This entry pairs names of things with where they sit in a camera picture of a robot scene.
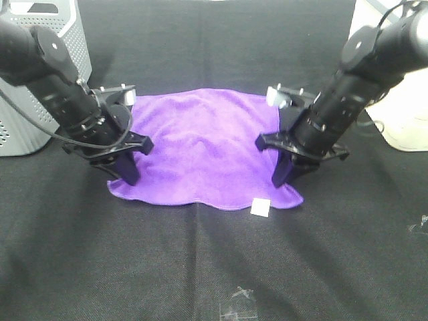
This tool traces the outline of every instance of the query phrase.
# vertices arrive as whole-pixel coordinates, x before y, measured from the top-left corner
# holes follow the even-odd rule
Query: small white tag
[[[269,217],[270,199],[253,199],[250,213],[253,215]]]

